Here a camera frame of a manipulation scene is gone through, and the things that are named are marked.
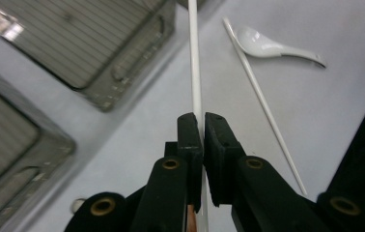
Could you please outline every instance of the white stick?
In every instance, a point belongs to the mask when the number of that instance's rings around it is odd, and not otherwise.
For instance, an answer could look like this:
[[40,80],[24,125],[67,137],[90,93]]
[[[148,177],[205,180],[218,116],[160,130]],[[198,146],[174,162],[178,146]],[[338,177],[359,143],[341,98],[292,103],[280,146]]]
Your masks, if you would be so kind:
[[279,142],[279,145],[282,148],[282,151],[285,155],[286,160],[288,161],[288,164],[294,173],[295,179],[297,181],[297,184],[299,185],[300,191],[303,195],[307,195],[306,188],[302,183],[302,180],[300,179],[299,173],[297,172],[297,169],[295,167],[294,161],[292,160],[291,154],[288,151],[288,147],[286,146],[285,140],[282,137],[281,131],[279,130],[278,126],[276,125],[275,119],[273,118],[272,113],[270,112],[269,106],[267,105],[267,100],[264,97],[264,94],[262,93],[262,90],[258,84],[257,78],[255,77],[255,74],[252,72],[251,66],[249,65],[248,59],[246,59],[245,53],[241,50],[239,47],[235,33],[233,31],[233,28],[230,24],[230,21],[228,18],[223,18],[225,29],[227,29],[228,35],[231,38],[231,41],[234,45],[235,50],[237,51],[238,57],[240,61],[242,62],[243,68],[245,69],[246,74],[249,77],[249,80],[251,81],[252,87],[255,90],[255,93],[257,94],[258,100],[264,109],[264,112],[269,120],[270,125],[272,126],[273,132],[276,135],[276,139]]
[[[201,101],[201,78],[200,78],[200,54],[198,48],[198,20],[197,20],[197,0],[188,0],[189,13],[189,41],[191,47],[191,90],[192,107],[198,122],[198,132],[201,141],[204,140],[203,109]],[[201,209],[197,214],[197,230],[208,232],[208,201],[206,172],[203,168],[203,180],[201,190]]]

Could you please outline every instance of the ceramic spoon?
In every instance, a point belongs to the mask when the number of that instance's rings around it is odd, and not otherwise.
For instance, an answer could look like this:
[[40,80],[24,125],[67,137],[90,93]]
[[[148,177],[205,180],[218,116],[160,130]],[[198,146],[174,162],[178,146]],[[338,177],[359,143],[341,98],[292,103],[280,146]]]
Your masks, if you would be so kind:
[[241,27],[237,31],[237,42],[242,50],[255,57],[296,56],[316,62],[326,67],[326,62],[313,52],[286,46],[275,42],[250,27]]

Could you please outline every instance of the spoon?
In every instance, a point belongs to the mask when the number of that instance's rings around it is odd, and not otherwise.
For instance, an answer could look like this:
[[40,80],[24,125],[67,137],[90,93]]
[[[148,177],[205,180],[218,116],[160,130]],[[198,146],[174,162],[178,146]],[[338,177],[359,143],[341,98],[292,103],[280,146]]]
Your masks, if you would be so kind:
[[326,62],[318,54],[280,44],[250,27],[241,27],[238,29],[237,42],[239,47],[251,56],[261,58],[295,56],[311,60],[326,68]]

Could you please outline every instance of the white tabletop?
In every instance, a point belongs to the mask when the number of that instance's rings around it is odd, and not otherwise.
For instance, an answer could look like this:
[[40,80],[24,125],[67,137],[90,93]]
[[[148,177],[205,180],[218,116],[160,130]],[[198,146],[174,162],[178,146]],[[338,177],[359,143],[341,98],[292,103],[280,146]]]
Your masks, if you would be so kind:
[[[245,152],[262,157],[299,192],[222,25],[247,25],[282,44],[315,51],[326,69],[289,57],[248,60],[308,191],[326,190],[365,115],[365,1],[229,0],[200,12],[204,112],[224,116]],[[101,113],[0,40],[0,74],[77,142],[67,174],[42,195],[18,230],[62,231],[70,204],[101,191],[124,196],[147,183],[164,142],[177,140],[177,118],[192,111],[187,12],[147,78],[127,100]],[[209,199],[210,231],[233,231],[230,207]]]

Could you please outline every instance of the black object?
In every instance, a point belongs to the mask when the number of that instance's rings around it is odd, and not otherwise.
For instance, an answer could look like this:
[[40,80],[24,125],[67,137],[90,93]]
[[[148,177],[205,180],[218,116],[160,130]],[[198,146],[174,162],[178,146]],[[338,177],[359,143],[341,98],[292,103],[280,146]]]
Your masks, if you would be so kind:
[[[185,231],[186,205],[201,206],[202,146],[192,113],[181,116],[178,127],[179,141],[165,144],[144,188],[119,197],[115,208],[104,201],[116,193],[89,198],[66,231]],[[268,161],[244,153],[220,115],[206,114],[204,144],[212,202],[233,206],[238,231],[365,231],[365,204],[340,191],[321,194],[318,203],[299,196]],[[101,202],[103,210],[116,212],[90,213]]]

